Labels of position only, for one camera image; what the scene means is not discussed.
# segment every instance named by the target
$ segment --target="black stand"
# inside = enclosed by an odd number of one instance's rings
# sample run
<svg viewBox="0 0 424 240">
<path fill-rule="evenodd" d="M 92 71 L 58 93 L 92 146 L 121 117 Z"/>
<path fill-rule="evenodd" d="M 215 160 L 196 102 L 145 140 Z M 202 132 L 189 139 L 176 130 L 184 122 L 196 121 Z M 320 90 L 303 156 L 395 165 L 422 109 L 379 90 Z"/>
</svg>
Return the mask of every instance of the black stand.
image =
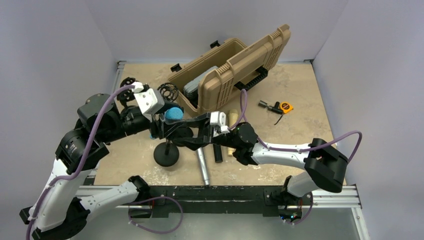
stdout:
<svg viewBox="0 0 424 240">
<path fill-rule="evenodd" d="M 162 167 L 170 167 L 176 164 L 179 157 L 180 151 L 170 140 L 157 145 L 153 152 L 154 160 Z"/>
</svg>

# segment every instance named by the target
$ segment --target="blue cap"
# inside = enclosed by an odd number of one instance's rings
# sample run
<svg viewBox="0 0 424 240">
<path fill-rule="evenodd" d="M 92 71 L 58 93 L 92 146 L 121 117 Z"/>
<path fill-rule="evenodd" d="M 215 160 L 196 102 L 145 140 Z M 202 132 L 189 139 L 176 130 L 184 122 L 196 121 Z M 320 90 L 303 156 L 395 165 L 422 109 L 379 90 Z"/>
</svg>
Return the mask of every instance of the blue cap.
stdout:
<svg viewBox="0 0 424 240">
<path fill-rule="evenodd" d="M 181 120 L 183 119 L 183 111 L 179 107 L 171 107 L 165 112 L 166 119 Z"/>
</svg>

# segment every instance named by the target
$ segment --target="tabletop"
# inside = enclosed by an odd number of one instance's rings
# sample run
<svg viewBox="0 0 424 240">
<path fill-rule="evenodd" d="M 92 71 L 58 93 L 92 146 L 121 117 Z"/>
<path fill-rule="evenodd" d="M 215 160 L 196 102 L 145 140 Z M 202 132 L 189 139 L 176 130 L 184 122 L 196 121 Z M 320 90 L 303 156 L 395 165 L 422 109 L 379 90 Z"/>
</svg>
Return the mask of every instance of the tabletop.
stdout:
<svg viewBox="0 0 424 240">
<path fill-rule="evenodd" d="M 167 82 L 173 65 L 127 63 L 121 80 L 132 77 L 157 88 Z M 293 110 L 274 125 L 280 115 L 258 106 L 260 100 L 270 105 L 288 102 Z M 248 91 L 247 103 L 246 117 L 265 142 L 294 145 L 310 143 L 313 138 L 333 139 L 314 70 L 309 63 L 278 63 L 269 71 L 268 77 Z M 238 97 L 219 110 L 228 114 L 230 109 L 237 109 L 240 114 Z M 190 116 L 185 113 L 184 119 L 188 118 Z M 108 146 L 109 155 L 99 163 L 94 184 L 120 185 L 130 176 L 140 175 L 149 185 L 203 185 L 196 153 L 186 147 L 178 148 L 179 159 L 171 167 L 164 168 L 155 162 L 153 151 L 164 141 L 150 139 L 149 131 L 144 131 L 112 142 Z M 234 157 L 227 156 L 226 147 L 222 147 L 222 163 L 215 163 L 211 145 L 204 147 L 204 154 L 211 185 L 282 185 L 287 176 L 303 171 L 274 164 L 244 166 Z"/>
</svg>

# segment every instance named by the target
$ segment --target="beige cylinder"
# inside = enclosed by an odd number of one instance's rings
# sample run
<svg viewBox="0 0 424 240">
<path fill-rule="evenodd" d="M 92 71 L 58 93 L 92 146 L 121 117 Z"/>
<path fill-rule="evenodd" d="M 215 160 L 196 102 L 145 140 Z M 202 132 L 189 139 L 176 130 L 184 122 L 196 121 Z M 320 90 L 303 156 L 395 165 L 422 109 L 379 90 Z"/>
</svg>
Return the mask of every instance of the beige cylinder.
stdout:
<svg viewBox="0 0 424 240">
<path fill-rule="evenodd" d="M 239 112 L 237 111 L 237 109 L 231 109 L 228 113 L 228 127 L 233 126 L 236 122 L 237 119 L 239 118 Z M 228 148 L 228 156 L 233 156 L 235 149 L 229 147 Z"/>
</svg>

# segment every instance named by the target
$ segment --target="orange tape measure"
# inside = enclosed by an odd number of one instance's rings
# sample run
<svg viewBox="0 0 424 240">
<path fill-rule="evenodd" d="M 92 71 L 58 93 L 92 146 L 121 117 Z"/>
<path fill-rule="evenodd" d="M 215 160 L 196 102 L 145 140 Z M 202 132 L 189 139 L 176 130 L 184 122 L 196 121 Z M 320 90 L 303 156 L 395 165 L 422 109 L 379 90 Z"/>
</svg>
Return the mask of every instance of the orange tape measure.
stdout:
<svg viewBox="0 0 424 240">
<path fill-rule="evenodd" d="M 279 104 L 279 109 L 281 109 L 282 112 L 286 114 L 290 112 L 291 110 L 293 110 L 293 106 L 290 105 L 290 103 L 283 101 L 282 103 Z"/>
</svg>

